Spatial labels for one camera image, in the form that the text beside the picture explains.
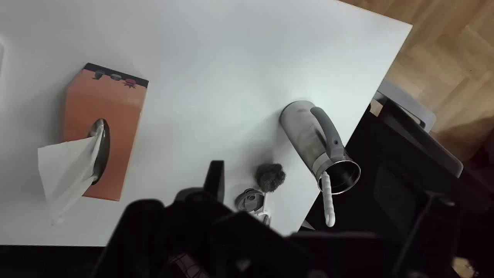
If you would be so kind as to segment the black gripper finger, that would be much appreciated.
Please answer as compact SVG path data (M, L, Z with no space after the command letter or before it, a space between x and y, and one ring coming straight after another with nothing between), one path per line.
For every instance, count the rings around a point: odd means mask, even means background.
M222 161L212 161L205 183L204 191L213 197L216 202L224 202L224 163Z

